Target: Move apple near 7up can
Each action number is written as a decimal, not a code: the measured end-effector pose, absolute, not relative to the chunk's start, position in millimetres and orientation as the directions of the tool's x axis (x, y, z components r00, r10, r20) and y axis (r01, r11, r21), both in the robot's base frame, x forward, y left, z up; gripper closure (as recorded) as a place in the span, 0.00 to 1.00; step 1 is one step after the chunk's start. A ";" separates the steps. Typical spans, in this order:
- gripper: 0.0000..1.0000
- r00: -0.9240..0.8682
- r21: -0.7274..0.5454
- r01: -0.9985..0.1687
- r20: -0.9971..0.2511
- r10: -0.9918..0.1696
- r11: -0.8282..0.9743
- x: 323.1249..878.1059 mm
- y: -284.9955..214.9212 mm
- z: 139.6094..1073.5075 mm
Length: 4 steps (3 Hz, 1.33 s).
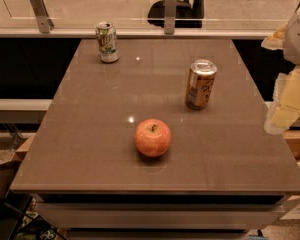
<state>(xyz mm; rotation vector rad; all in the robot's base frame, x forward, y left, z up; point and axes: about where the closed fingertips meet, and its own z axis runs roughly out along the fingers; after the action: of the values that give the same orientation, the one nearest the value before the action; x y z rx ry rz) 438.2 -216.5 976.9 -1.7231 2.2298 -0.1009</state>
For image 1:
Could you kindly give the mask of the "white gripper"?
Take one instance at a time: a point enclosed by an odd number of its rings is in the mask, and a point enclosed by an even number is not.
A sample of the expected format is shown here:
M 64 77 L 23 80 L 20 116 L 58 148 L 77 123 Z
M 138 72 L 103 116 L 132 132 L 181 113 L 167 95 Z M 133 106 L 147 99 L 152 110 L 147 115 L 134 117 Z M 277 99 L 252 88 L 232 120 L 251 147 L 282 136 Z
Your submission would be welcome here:
M 284 58 L 296 65 L 289 73 L 280 73 L 275 81 L 273 102 L 266 114 L 264 129 L 282 134 L 300 117 L 300 7 L 289 19 L 261 42 L 268 50 L 282 50 Z

